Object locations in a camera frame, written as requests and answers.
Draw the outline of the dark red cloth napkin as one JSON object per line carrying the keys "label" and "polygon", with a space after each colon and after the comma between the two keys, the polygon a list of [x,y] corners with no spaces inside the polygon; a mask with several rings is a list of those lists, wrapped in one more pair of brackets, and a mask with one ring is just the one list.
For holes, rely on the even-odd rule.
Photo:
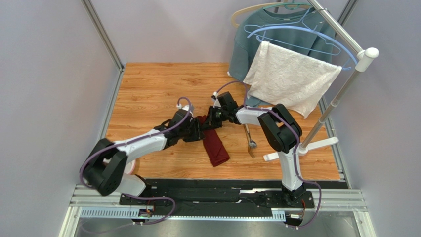
{"label": "dark red cloth napkin", "polygon": [[203,129],[203,145],[213,167],[217,167],[230,159],[215,129]]}

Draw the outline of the silver metal spoon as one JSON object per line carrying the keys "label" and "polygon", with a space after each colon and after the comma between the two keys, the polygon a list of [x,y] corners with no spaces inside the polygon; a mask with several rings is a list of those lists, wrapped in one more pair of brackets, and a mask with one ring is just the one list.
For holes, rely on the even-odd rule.
{"label": "silver metal spoon", "polygon": [[251,149],[255,149],[257,147],[257,143],[251,138],[250,129],[247,124],[244,124],[244,129],[248,140],[248,146]]}

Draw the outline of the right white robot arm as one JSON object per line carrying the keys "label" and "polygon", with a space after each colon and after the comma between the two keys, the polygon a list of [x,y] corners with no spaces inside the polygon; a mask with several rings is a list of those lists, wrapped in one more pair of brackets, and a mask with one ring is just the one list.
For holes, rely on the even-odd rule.
{"label": "right white robot arm", "polygon": [[229,92],[214,97],[215,106],[210,106],[201,123],[202,130],[221,128],[229,121],[239,125],[261,127],[269,145],[276,151],[276,158],[282,169],[282,200],[286,205],[298,203],[305,193],[299,163],[297,146],[302,135],[301,127],[282,104],[271,108],[239,106]]}

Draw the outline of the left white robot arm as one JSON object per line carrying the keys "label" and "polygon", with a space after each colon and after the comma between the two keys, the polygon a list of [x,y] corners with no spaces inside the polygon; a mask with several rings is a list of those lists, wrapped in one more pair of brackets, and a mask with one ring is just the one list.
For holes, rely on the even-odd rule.
{"label": "left white robot arm", "polygon": [[81,167],[81,180],[102,196],[119,192],[138,197],[147,185],[139,176],[125,173],[127,164],[174,146],[179,140],[195,142],[203,138],[199,120],[188,109],[179,109],[173,118],[140,136],[116,142],[99,140]]}

